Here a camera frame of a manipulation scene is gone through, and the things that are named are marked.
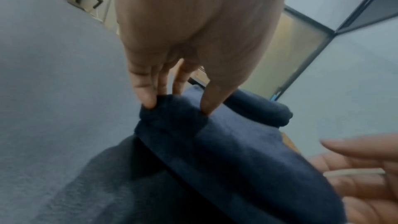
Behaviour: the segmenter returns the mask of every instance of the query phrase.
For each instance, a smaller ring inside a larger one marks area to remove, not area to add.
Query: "folded cloth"
[[[282,143],[277,127],[292,117],[286,106],[239,90],[206,117],[202,93],[194,86],[159,96],[135,129],[184,183],[236,223],[346,223],[327,180]]]

